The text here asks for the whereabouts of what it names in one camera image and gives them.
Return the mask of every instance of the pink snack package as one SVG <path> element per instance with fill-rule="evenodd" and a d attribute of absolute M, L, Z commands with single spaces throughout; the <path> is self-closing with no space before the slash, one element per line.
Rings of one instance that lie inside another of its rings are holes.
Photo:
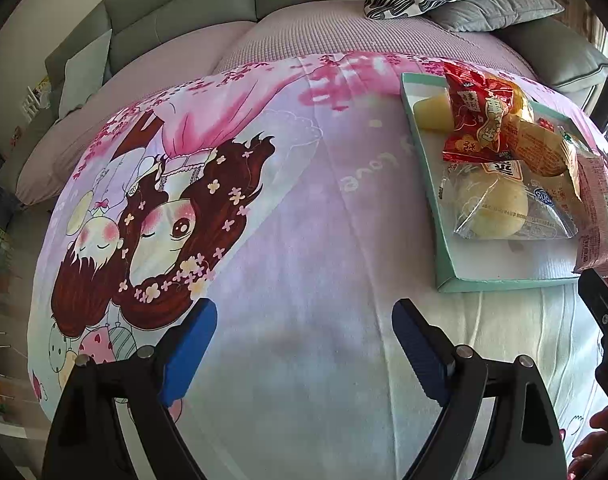
<path fill-rule="evenodd" d="M 608 278 L 608 171 L 602 156 L 577 150 L 580 194 L 586 218 L 580 227 L 573 272 L 594 268 Z"/>

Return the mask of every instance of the metal screw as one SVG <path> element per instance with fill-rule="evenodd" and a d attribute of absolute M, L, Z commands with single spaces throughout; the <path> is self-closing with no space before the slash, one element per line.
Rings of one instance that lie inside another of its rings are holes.
<path fill-rule="evenodd" d="M 151 345 L 141 346 L 138 348 L 138 357 L 141 359 L 148 359 L 155 353 L 155 347 Z"/>
<path fill-rule="evenodd" d="M 455 349 L 455 352 L 458 356 L 462 357 L 463 359 L 470 359 L 474 355 L 472 348 L 470 348 L 468 345 L 459 345 Z"/>
<path fill-rule="evenodd" d="M 75 366 L 81 366 L 83 368 L 88 364 L 90 360 L 91 358 L 87 354 L 79 354 L 75 358 Z"/>
<path fill-rule="evenodd" d="M 531 357 L 527 355 L 519 356 L 519 364 L 526 368 L 532 368 L 533 366 L 535 366 L 535 362 L 532 360 Z"/>

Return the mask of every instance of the blue gripper pad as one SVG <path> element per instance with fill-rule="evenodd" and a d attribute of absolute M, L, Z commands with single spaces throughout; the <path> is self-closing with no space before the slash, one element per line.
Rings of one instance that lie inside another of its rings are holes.
<path fill-rule="evenodd" d="M 207 303 L 164 367 L 164 383 L 159 399 L 166 407 L 186 395 L 217 327 L 215 303 L 210 300 L 200 301 Z"/>
<path fill-rule="evenodd" d="M 410 300 L 400 300 L 393 307 L 393 331 L 413 371 L 429 399 L 443 408 L 450 399 L 447 387 L 447 364 L 442 361 L 428 332 L 431 327 Z"/>

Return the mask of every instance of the floor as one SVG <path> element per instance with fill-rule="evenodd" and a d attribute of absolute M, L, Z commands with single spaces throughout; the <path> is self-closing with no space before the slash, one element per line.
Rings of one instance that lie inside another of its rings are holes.
<path fill-rule="evenodd" d="M 26 428 L 27 438 L 0 438 L 2 447 L 17 465 L 28 467 L 39 478 L 50 422 L 36 402 L 28 378 L 26 330 L 31 308 L 33 275 L 42 242 L 49 225 L 54 200 L 16 213 L 7 232 L 12 240 L 12 277 L 8 294 L 0 295 L 0 344 L 10 344 L 11 351 L 0 350 L 0 372 L 16 378 L 16 400 L 7 405 L 7 420 Z"/>

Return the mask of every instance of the red snack wrapper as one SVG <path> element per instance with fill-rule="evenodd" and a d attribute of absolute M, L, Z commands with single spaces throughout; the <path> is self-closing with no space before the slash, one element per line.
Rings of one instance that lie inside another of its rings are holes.
<path fill-rule="evenodd" d="M 444 75 L 449 84 L 455 134 L 468 134 L 481 148 L 501 152 L 501 120 L 513 106 L 512 86 L 449 62 L 444 63 Z"/>
<path fill-rule="evenodd" d="M 501 137 L 500 151 L 495 153 L 490 148 L 482 148 L 470 134 L 450 136 L 444 144 L 443 157 L 449 162 L 503 162 L 513 158 L 505 137 Z"/>

